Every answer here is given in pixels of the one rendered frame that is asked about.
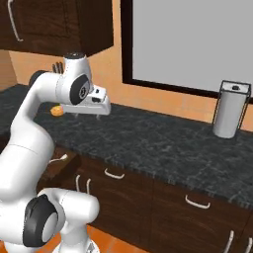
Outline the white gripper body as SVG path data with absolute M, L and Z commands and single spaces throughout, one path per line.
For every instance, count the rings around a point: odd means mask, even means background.
M 70 114 L 87 114 L 107 116 L 111 112 L 111 102 L 108 96 L 102 103 L 87 104 L 82 102 L 77 106 L 61 105 L 64 113 Z

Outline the open dark wood drawer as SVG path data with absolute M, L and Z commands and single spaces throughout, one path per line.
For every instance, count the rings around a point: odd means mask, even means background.
M 47 165 L 37 185 L 37 192 L 44 188 L 59 188 L 64 180 L 73 175 L 81 165 L 78 154 L 72 150 L 57 146 L 52 159 L 60 158 L 63 154 L 68 158 L 64 161 L 56 161 Z

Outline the dark wood drawer front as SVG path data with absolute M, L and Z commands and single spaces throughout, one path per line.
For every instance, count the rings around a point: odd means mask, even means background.
M 211 203 L 208 210 L 202 210 L 190 206 L 185 202 L 185 196 L 196 203 L 206 205 Z M 165 184 L 154 181 L 152 217 L 157 213 L 169 211 L 182 211 L 183 213 L 200 213 L 213 215 L 218 219 L 224 219 L 228 224 L 233 225 L 240 236 L 248 221 L 250 211 L 241 209 L 235 205 L 228 204 L 221 200 L 210 198 L 204 194 L 184 189 L 180 186 Z
M 102 160 L 81 157 L 80 172 L 83 181 L 91 179 L 90 193 L 101 202 L 110 203 L 128 211 L 148 210 L 152 201 L 152 180 L 127 169 L 104 163 Z M 104 170 L 115 175 L 125 174 L 121 180 L 105 175 Z

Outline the orange round fruit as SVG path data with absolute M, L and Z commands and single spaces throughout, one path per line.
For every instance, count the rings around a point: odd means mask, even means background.
M 63 115 L 63 109 L 61 106 L 54 106 L 50 109 L 50 113 L 54 117 L 61 117 Z

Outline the dark knife block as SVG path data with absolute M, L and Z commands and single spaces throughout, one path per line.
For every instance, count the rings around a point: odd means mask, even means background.
M 53 66 L 52 66 L 52 71 L 54 73 L 58 73 L 58 74 L 62 74 L 64 72 L 63 70 L 63 63 L 62 62 L 56 62 Z

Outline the dark wood base cupboard door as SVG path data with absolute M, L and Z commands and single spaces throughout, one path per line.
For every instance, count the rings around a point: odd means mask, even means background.
M 151 199 L 146 194 L 96 184 L 90 186 L 90 194 L 100 203 L 100 212 L 92 222 L 93 226 L 138 248 L 148 249 Z
M 150 250 L 152 253 L 223 253 L 230 230 L 238 232 L 223 218 L 200 213 L 169 211 L 152 218 Z

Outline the black framed window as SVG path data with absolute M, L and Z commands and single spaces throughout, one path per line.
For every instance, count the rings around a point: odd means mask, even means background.
M 215 98 L 253 87 L 253 0 L 121 0 L 126 84 Z

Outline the dark wood wall cupboard door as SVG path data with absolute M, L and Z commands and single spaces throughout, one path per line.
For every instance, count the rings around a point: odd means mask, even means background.
M 83 52 L 90 56 L 114 45 L 112 0 L 0 0 L 0 49 L 64 56 Z

